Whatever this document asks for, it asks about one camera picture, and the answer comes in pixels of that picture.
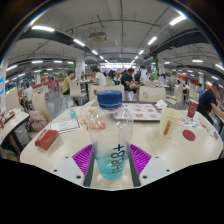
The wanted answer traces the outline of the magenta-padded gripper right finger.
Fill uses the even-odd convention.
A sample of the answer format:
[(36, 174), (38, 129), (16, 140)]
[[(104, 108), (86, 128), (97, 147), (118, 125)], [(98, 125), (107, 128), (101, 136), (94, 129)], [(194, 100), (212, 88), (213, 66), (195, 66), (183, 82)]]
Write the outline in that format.
[(130, 148), (129, 164), (135, 187), (145, 186), (172, 173), (161, 157), (152, 156), (135, 145)]

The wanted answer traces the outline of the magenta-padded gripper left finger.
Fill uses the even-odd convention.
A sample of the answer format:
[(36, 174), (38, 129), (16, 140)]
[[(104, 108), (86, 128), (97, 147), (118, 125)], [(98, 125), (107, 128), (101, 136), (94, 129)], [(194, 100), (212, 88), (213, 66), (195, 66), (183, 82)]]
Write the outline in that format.
[(73, 156), (63, 157), (54, 166), (52, 173), (76, 185), (89, 187), (92, 182), (94, 160), (92, 146), (88, 145)]

